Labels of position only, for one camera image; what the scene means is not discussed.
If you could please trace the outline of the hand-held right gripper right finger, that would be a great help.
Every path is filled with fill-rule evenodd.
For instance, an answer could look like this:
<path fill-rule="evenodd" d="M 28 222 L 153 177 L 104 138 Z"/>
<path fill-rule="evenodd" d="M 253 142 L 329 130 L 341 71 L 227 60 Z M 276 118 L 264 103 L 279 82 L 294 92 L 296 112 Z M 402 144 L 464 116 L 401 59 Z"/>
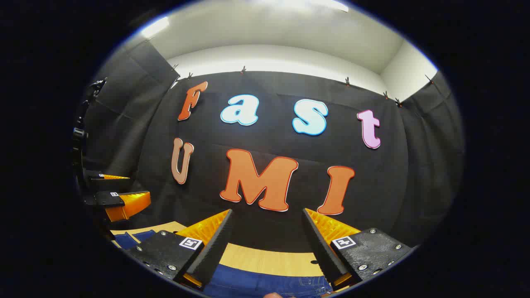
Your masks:
<path fill-rule="evenodd" d="M 318 265 L 333 290 L 375 277 L 414 249 L 381 229 L 358 230 L 308 208 L 302 211 L 302 225 Z"/>

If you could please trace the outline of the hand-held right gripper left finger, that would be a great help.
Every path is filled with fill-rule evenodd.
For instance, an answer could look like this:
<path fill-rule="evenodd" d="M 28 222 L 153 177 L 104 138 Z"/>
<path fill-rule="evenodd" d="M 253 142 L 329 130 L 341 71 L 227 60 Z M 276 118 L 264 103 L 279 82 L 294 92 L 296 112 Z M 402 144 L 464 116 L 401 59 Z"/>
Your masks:
<path fill-rule="evenodd" d="M 202 291 L 230 240 L 234 212 L 227 209 L 179 232 L 161 230 L 127 249 L 127 254 L 159 275 Z"/>

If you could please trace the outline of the blue denim jeans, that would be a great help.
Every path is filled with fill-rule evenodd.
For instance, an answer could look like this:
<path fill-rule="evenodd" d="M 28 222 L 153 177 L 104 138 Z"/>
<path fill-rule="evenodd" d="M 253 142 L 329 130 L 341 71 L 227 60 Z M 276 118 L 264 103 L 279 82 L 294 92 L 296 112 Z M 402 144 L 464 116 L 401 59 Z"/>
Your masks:
<path fill-rule="evenodd" d="M 310 252 L 275 252 L 229 243 L 203 293 L 211 298 L 321 298 L 332 292 Z"/>

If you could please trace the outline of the row of black cloth clips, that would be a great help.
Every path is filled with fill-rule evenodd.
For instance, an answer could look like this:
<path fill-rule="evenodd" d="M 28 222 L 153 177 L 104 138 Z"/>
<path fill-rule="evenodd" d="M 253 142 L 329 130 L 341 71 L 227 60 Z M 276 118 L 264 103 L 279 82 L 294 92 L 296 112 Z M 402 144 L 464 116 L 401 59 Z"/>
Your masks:
<path fill-rule="evenodd" d="M 356 86 L 349 81 L 349 77 L 346 77 L 344 81 L 340 82 L 332 79 L 324 79 L 318 76 L 311 76 L 305 74 L 295 73 L 284 73 L 284 72 L 269 72 L 269 71 L 248 71 L 245 67 L 240 72 L 227 72 L 219 73 L 219 75 L 235 75 L 242 79 L 248 77 L 250 79 L 258 80 L 261 83 L 265 83 L 267 90 L 276 89 L 282 94 L 297 94 L 302 89 L 307 88 L 310 94 L 324 93 L 325 90 L 329 92 L 341 93 L 346 90 L 361 92 L 362 96 L 369 98 L 376 98 L 378 102 L 385 100 L 386 102 L 392 102 L 398 107 L 403 107 L 405 101 L 399 100 L 398 98 L 392 98 L 388 95 L 388 91 L 383 93 L 376 93 L 366 88 Z"/>

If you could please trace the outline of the ceiling light strip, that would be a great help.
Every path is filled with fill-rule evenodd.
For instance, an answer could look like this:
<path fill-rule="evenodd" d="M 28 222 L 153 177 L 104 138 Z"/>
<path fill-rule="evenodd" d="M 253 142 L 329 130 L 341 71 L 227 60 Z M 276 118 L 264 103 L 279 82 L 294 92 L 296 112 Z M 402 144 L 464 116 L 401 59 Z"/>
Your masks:
<path fill-rule="evenodd" d="M 326 8 L 349 12 L 349 6 L 338 0 L 307 0 L 312 5 L 318 5 Z"/>

